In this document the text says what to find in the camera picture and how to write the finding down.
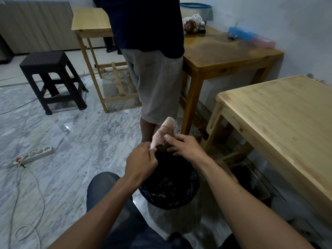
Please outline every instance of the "black stool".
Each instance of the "black stool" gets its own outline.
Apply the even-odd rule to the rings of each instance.
[[[71,78],[66,70],[66,65],[74,75]],[[74,100],[80,110],[87,108],[81,94],[82,90],[88,92],[85,88],[81,78],[75,71],[75,68],[69,61],[64,51],[46,51],[46,52],[34,52],[27,55],[27,57],[21,62],[20,68],[22,69],[25,77],[39,99],[41,105],[45,109],[47,115],[51,115],[52,112],[48,107],[48,104],[65,102]],[[51,79],[49,73],[55,72],[59,75],[60,79]],[[33,74],[39,74],[44,82],[44,86],[40,91]],[[74,82],[78,83],[78,89],[74,85]],[[68,89],[70,95],[60,95],[56,88],[56,84],[64,84]],[[51,94],[51,98],[44,98],[46,90]]]

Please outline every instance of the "hairbrush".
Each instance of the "hairbrush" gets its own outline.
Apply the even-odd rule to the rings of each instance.
[[[164,138],[165,134],[169,134],[170,136],[174,136],[174,130],[178,126],[176,120],[172,117],[167,117],[164,123],[160,126],[157,132],[152,137],[152,142],[150,145],[150,149],[156,147],[157,145],[165,145],[166,140]]]

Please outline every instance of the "black trash bag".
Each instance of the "black trash bag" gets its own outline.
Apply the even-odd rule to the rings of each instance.
[[[158,166],[139,191],[156,207],[180,208],[193,199],[200,187],[197,170],[182,156],[173,156],[163,146],[157,148]]]

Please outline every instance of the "dark jeans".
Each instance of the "dark jeans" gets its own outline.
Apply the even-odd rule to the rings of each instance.
[[[86,207],[87,212],[92,209],[111,190],[120,177],[111,172],[96,175],[89,184]],[[237,249],[232,234],[225,240],[221,249]],[[102,249],[172,249],[172,245],[150,228],[144,217],[132,201],[128,200],[110,234],[106,238]]]

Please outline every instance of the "person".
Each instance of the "person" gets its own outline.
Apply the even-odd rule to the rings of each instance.
[[[176,119],[184,54],[180,0],[102,0],[142,102],[142,142]]]
[[[206,178],[234,234],[221,248],[313,248],[287,222],[231,179],[193,136],[166,135],[165,139],[171,145],[169,152],[183,156]],[[149,142],[140,143],[130,153],[123,177],[102,172],[92,179],[87,190],[87,213],[49,249],[190,248],[164,240],[147,225],[132,201],[131,195],[158,164],[156,148],[149,151],[149,147]]]

